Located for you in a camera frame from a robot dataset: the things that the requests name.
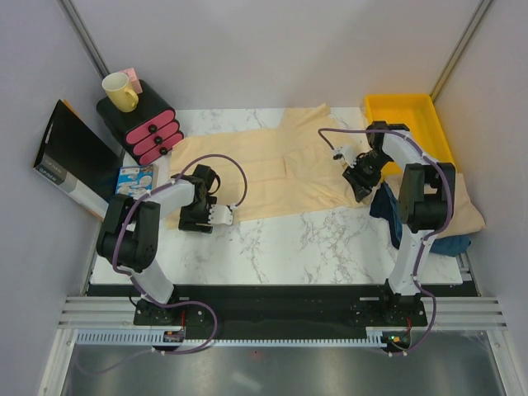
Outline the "cream yellow t shirt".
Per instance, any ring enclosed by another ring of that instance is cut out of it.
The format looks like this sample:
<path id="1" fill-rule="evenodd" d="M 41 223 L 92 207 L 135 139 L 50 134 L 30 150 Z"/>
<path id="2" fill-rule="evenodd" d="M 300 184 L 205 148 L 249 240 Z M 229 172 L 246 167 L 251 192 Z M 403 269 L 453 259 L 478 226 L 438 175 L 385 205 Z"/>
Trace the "cream yellow t shirt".
<path id="1" fill-rule="evenodd" d="M 339 127 L 325 104 L 288 108 L 275 128 L 185 138 L 172 150 L 169 172 L 191 174 L 192 160 L 211 167 L 221 179 L 219 203 L 240 204 L 237 222 L 358 208 L 332 150 L 351 145 L 360 153 L 365 136 L 340 134 Z"/>

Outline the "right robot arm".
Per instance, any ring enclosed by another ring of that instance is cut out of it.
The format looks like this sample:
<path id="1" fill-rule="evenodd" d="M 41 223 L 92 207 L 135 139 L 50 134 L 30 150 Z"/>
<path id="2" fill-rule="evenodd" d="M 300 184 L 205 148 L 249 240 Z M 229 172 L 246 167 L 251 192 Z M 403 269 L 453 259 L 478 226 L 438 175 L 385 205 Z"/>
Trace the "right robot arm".
<path id="1" fill-rule="evenodd" d="M 356 153 L 350 145 L 333 150 L 343 161 L 343 177 L 357 202 L 364 200 L 381 180 L 382 168 L 396 163 L 403 172 L 398 194 L 402 238 L 388 285 L 394 295 L 420 292 L 418 275 L 437 234 L 450 222 L 454 211 L 456 170 L 428 154 L 404 124 L 375 121 L 367 127 L 370 150 Z"/>

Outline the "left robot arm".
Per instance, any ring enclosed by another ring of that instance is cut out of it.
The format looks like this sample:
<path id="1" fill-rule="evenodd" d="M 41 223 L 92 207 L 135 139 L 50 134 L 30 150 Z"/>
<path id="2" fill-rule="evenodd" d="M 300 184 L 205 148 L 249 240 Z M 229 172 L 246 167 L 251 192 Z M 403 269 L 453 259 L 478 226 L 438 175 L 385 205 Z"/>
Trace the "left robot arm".
<path id="1" fill-rule="evenodd" d="M 178 210 L 180 230 L 211 233 L 217 203 L 212 186 L 220 186 L 219 176 L 199 165 L 190 176 L 176 176 L 138 199 L 116 194 L 106 211 L 97 254 L 128 276 L 143 299 L 154 302 L 153 316 L 163 324 L 180 318 L 181 305 L 172 299 L 174 286 L 156 262 L 160 221 Z"/>

